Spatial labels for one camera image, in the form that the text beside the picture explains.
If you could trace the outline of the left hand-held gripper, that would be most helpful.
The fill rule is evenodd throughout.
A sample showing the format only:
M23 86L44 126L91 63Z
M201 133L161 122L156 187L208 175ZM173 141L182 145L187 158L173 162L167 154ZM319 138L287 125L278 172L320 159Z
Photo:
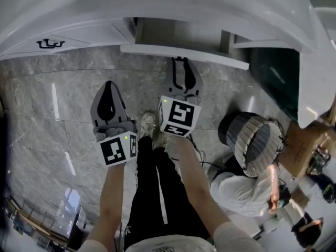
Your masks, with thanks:
M92 123L96 126L94 146L107 167L137 158L136 121L127 121L125 109L120 90L113 81L107 81L99 89L90 108Z

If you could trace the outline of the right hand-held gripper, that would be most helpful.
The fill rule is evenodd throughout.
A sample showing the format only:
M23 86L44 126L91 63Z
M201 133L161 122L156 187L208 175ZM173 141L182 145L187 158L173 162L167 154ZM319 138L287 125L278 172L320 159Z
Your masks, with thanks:
M175 58L167 60L163 82L165 96L160 98L158 112L161 132L186 138L194 131L202 107L171 97L177 95L201 96L203 80L195 65L187 58L183 58L183 69L185 88L176 82Z

